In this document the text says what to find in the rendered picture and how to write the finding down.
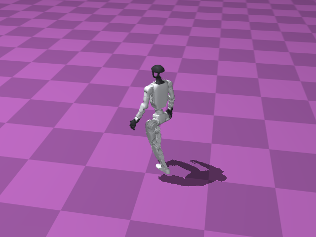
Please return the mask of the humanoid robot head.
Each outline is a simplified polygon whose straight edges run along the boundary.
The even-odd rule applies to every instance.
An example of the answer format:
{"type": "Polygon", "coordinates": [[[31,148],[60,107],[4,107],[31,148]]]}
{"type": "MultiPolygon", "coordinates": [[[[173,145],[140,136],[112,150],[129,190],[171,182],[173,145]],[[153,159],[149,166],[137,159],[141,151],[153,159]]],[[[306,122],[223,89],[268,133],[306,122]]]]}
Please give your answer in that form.
{"type": "Polygon", "coordinates": [[[151,70],[152,70],[153,77],[156,78],[155,84],[159,84],[160,85],[160,84],[165,83],[164,81],[162,81],[161,77],[159,76],[160,73],[165,71],[163,66],[161,66],[161,65],[154,65],[151,68],[151,70]],[[156,77],[154,76],[154,73],[157,73],[156,77]]]}

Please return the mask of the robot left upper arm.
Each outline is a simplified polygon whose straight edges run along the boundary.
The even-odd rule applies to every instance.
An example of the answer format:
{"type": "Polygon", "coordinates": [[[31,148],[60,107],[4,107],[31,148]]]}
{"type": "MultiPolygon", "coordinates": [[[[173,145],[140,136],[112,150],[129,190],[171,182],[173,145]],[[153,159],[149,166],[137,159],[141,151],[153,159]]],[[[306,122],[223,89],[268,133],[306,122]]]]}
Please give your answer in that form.
{"type": "Polygon", "coordinates": [[[144,97],[143,97],[143,104],[144,109],[147,109],[149,107],[148,103],[150,100],[150,94],[153,92],[153,85],[148,85],[144,88],[144,97]]]}

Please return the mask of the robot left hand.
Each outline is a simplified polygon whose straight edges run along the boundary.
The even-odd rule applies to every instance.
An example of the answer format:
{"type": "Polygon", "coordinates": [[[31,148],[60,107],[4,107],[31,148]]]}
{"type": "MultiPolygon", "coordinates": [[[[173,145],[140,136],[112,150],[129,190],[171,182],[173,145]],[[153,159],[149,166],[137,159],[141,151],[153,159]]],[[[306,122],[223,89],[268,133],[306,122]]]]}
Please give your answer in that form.
{"type": "Polygon", "coordinates": [[[136,126],[136,123],[138,123],[138,121],[139,121],[140,119],[138,119],[137,121],[135,120],[135,119],[133,119],[133,120],[131,120],[130,121],[130,127],[133,129],[133,130],[135,130],[134,128],[135,128],[135,126],[136,126]]]}

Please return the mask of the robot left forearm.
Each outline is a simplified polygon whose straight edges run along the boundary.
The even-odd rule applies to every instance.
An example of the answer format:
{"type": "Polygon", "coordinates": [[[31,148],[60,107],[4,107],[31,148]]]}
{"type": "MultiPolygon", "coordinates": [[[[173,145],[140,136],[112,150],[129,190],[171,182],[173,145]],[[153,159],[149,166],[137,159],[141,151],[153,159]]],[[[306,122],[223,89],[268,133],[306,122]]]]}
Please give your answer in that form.
{"type": "Polygon", "coordinates": [[[139,112],[136,114],[136,117],[134,119],[137,121],[138,119],[142,118],[142,115],[143,115],[144,112],[145,112],[144,104],[142,103],[140,105],[139,112]]]}

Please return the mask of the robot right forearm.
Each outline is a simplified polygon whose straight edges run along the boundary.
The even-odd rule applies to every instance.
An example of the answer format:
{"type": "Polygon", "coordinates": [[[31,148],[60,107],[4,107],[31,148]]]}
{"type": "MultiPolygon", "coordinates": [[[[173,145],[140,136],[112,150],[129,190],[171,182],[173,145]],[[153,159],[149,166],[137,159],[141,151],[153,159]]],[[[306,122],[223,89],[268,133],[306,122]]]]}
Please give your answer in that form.
{"type": "Polygon", "coordinates": [[[171,108],[174,106],[173,104],[174,104],[174,100],[175,100],[175,98],[174,99],[172,99],[172,100],[168,100],[169,102],[168,102],[168,109],[169,110],[171,110],[171,108]]]}

